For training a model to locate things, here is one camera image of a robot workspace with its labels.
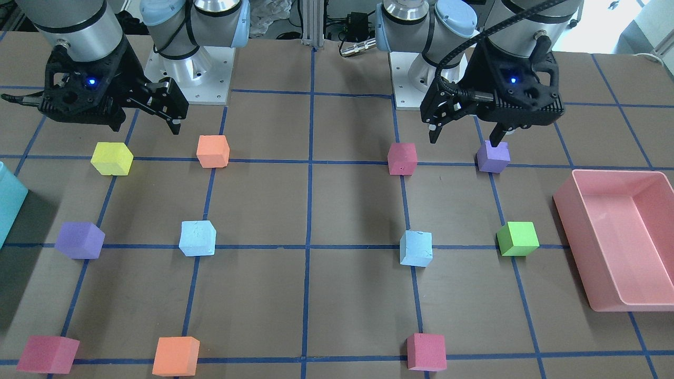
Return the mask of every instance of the magenta cube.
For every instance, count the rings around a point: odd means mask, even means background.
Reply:
[[[76,339],[30,336],[16,370],[39,374],[69,374],[79,346],[80,342]]]
[[[63,223],[56,239],[56,250],[72,259],[97,259],[103,247],[103,233],[92,223]]]
[[[508,143],[501,142],[499,146],[491,147],[490,141],[484,141],[477,151],[477,168],[485,173],[500,174],[510,163]]]
[[[388,150],[388,173],[412,175],[417,167],[417,148],[414,144],[391,144]]]
[[[407,368],[415,371],[447,369],[445,336],[414,333],[407,338]]]

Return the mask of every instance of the light blue joint cap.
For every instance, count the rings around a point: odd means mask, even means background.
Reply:
[[[248,36],[251,30],[251,5],[248,0],[242,0],[241,12],[237,29],[234,31],[232,47],[244,47],[248,44]]]
[[[146,26],[157,26],[176,13],[185,5],[185,0],[141,0],[140,14]]]
[[[375,40],[377,41],[377,49],[381,51],[391,52],[391,46],[388,44],[386,38],[386,30],[384,29],[384,14],[381,12],[381,3],[377,4],[377,26],[375,27]]]
[[[438,0],[435,14],[452,32],[470,38],[477,26],[475,10],[461,0]]]

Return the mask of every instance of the green cube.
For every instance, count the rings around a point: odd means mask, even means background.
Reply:
[[[530,222],[508,221],[496,238],[502,256],[527,256],[541,246],[534,223]]]

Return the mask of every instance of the orange cube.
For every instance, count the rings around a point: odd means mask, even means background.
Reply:
[[[152,373],[157,376],[194,376],[197,373],[199,340],[194,337],[161,337]]]
[[[197,158],[205,169],[225,167],[229,164],[229,144],[224,136],[199,136]]]

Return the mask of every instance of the cube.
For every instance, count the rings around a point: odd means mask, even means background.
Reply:
[[[160,337],[152,373],[157,376],[194,376],[199,344],[194,337]]]
[[[215,228],[210,221],[183,221],[178,247],[185,256],[215,254]]]
[[[424,231],[405,231],[400,239],[400,264],[426,267],[432,260],[432,234]]]
[[[91,157],[91,164],[101,175],[128,175],[132,162],[133,154],[122,142],[99,142]]]
[[[477,151],[477,168],[482,172],[500,174],[509,163],[510,151],[507,142],[501,142],[494,148],[487,140]]]
[[[388,150],[388,173],[412,175],[417,167],[417,148],[414,144],[391,144]]]
[[[0,162],[0,247],[19,214],[28,189]]]
[[[72,259],[97,259],[103,239],[105,233],[92,223],[67,222],[61,225],[54,247]]]
[[[407,338],[407,368],[415,371],[447,369],[445,336],[414,333]]]
[[[80,342],[56,336],[30,336],[17,371],[39,374],[69,374]]]
[[[527,256],[541,246],[534,223],[530,222],[508,221],[496,238],[502,256]]]
[[[197,158],[205,169],[226,167],[229,164],[229,144],[225,136],[199,136]]]

